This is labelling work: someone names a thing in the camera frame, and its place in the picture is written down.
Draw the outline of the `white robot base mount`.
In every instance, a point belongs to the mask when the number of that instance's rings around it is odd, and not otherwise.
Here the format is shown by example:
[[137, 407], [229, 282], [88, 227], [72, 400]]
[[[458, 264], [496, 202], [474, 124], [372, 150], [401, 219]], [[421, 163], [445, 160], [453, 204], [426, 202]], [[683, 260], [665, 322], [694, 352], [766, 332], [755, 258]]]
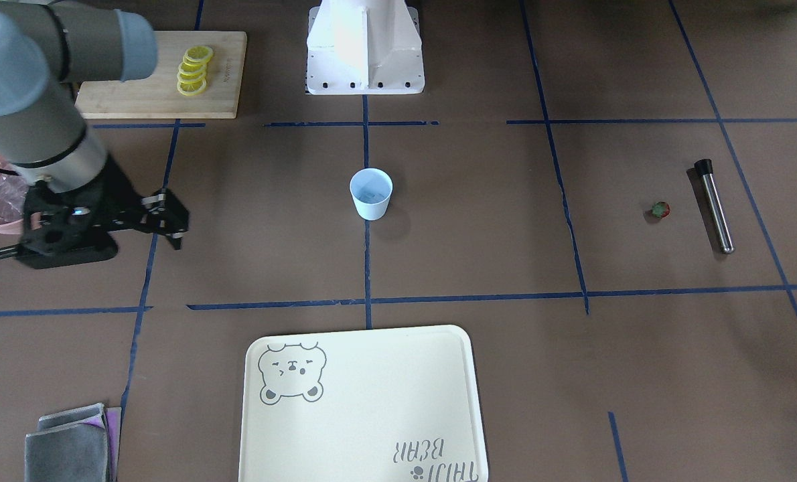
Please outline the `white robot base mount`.
[[305, 88], [316, 96], [420, 94], [418, 9], [405, 1], [322, 1], [307, 15]]

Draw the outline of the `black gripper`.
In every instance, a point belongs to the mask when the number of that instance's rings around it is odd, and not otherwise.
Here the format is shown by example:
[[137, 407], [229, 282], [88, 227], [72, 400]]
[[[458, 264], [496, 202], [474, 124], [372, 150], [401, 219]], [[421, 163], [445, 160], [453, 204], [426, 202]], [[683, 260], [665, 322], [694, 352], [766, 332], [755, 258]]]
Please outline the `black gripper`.
[[39, 180], [23, 205], [23, 247], [51, 256], [73, 247], [92, 233], [138, 231], [157, 234], [173, 250], [182, 249], [190, 211], [171, 189], [142, 198], [114, 158], [86, 185], [54, 192]]

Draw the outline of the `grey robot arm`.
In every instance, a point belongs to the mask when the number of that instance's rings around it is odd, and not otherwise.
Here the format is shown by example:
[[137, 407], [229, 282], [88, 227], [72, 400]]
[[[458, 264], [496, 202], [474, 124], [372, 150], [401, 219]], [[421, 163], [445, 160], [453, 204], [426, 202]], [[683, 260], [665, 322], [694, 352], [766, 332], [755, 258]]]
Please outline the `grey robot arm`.
[[138, 13], [0, 1], [0, 155], [28, 184], [21, 239], [0, 260], [34, 269], [100, 262], [117, 255], [116, 231], [181, 249], [187, 208], [167, 188], [139, 195], [65, 91], [143, 80], [157, 61], [155, 30]]

